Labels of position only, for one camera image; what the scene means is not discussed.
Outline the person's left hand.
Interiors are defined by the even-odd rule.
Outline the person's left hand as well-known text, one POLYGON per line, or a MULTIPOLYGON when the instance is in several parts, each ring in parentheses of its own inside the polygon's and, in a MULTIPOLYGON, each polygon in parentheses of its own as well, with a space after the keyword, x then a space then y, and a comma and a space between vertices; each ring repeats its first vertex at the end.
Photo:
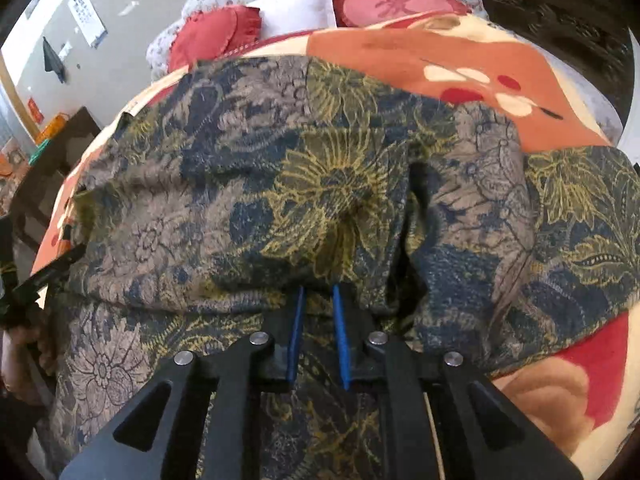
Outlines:
POLYGON ((43 402, 30 370, 30 344, 35 344, 40 352, 39 365, 47 374, 52 372, 52 347, 43 329, 33 325, 17 326, 2 333, 1 379, 12 396, 28 405, 39 406, 43 402))

